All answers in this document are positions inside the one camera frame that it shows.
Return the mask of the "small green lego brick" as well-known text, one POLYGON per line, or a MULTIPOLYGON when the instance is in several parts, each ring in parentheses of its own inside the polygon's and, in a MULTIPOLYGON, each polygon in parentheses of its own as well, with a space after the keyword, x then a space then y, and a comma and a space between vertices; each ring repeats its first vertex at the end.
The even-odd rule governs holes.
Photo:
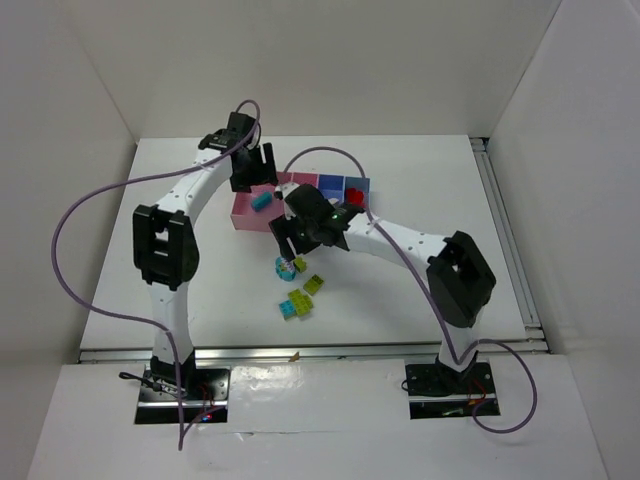
POLYGON ((292 263, 293 263, 296 271, 299 272, 299 273, 304 273, 307 270, 307 263, 301 257, 296 257, 292 261, 292 263))

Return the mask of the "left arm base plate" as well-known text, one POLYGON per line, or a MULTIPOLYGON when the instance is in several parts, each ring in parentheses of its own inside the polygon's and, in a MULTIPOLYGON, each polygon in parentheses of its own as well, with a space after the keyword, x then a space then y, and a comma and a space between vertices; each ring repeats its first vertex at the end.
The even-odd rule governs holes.
MULTIPOLYGON (((139 386, 134 423, 136 425, 177 424, 177 387, 151 375, 149 368, 142 374, 120 372, 121 380, 139 386)), ((193 382, 182 392, 184 422, 216 424, 228 420, 228 398, 231 370, 204 368, 196 371, 193 382)))

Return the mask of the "teal long lego brick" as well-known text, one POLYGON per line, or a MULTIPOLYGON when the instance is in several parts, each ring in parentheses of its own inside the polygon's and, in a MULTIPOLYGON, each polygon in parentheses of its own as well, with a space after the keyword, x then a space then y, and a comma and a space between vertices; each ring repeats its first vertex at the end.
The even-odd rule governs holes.
POLYGON ((268 208, 272 202, 273 195, 270 192, 263 192, 251 199, 250 207, 254 212, 259 213, 268 208))

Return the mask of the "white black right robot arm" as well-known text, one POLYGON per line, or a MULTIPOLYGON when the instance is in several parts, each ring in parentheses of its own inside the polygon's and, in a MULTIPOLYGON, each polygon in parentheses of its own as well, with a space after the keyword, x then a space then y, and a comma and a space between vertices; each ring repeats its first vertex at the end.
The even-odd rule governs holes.
POLYGON ((284 204, 284 214, 269 227, 286 260, 323 246, 366 253, 407 268, 442 331, 435 360, 442 393, 469 382, 477 361, 475 324, 496 286, 493 271, 470 235, 457 231, 445 237, 412 230, 358 205, 334 205, 310 184, 280 184, 275 197, 284 204))

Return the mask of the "teal rounded flower lego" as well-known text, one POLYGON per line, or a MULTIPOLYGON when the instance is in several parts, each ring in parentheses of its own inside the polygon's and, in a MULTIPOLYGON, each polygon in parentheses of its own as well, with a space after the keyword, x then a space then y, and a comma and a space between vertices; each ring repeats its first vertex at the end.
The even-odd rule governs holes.
POLYGON ((275 272, 277 276, 284 281, 294 280, 297 274, 294 264, 283 257, 276 258, 275 272))

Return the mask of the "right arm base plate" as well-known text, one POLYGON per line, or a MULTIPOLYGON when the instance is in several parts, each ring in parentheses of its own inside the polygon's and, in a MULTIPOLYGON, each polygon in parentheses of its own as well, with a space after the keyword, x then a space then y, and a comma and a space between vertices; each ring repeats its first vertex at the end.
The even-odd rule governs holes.
POLYGON ((493 372, 488 362, 477 363, 461 382, 447 382, 434 363, 405 365, 401 389, 408 396, 411 420, 499 416, 493 372))

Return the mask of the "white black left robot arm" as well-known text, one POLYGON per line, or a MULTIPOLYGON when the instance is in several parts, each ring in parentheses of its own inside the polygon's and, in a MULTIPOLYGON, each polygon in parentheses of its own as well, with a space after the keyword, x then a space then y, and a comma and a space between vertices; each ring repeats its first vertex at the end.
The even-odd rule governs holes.
POLYGON ((189 333, 188 288, 200 262, 194 227, 228 182, 234 192, 277 183, 272 146, 260 144, 259 120, 234 111, 227 125, 201 139, 193 165, 152 205, 133 212, 133 260, 148 286, 152 320, 160 324, 150 362, 152 378, 190 391, 199 381, 189 333))

